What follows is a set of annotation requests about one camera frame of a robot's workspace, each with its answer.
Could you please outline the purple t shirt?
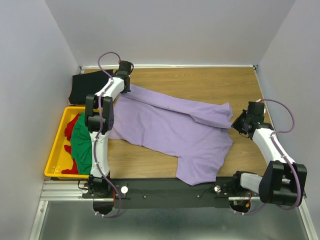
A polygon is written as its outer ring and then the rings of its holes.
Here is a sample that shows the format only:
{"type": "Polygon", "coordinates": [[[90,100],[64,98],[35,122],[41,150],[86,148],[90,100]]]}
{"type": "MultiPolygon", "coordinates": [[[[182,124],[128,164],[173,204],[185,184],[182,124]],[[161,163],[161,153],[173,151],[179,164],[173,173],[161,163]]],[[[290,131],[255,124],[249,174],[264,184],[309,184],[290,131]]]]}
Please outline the purple t shirt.
{"type": "Polygon", "coordinates": [[[114,107],[110,139],[175,156],[175,176],[188,185],[215,182],[233,145],[232,108],[192,101],[131,85],[114,107]]]}

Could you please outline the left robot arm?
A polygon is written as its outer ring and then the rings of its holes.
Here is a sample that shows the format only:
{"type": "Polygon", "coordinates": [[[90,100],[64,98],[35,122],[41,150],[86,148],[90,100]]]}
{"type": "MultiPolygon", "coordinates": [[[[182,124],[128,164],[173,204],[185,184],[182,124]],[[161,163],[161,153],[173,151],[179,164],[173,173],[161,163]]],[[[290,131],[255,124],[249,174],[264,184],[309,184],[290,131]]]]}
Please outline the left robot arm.
{"type": "Polygon", "coordinates": [[[89,94],[85,100],[84,123],[92,145],[88,188],[101,198],[107,197],[115,188],[110,181],[108,140],[115,122],[114,100],[119,94],[130,91],[131,73],[131,70],[118,69],[100,91],[89,94]]]}

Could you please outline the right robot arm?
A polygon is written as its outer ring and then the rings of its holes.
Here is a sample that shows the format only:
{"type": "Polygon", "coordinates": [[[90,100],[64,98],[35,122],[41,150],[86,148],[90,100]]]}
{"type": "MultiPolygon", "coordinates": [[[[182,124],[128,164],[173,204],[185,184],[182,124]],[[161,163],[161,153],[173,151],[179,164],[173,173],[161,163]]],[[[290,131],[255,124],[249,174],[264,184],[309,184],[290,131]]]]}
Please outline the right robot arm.
{"type": "Polygon", "coordinates": [[[274,204],[291,210],[303,199],[307,179],[307,168],[287,155],[275,136],[274,129],[264,122],[260,112],[243,110],[232,123],[240,134],[248,135],[259,148],[267,163],[262,176],[256,173],[237,171],[230,183],[230,191],[241,196],[247,190],[259,195],[264,204],[274,204]]]}

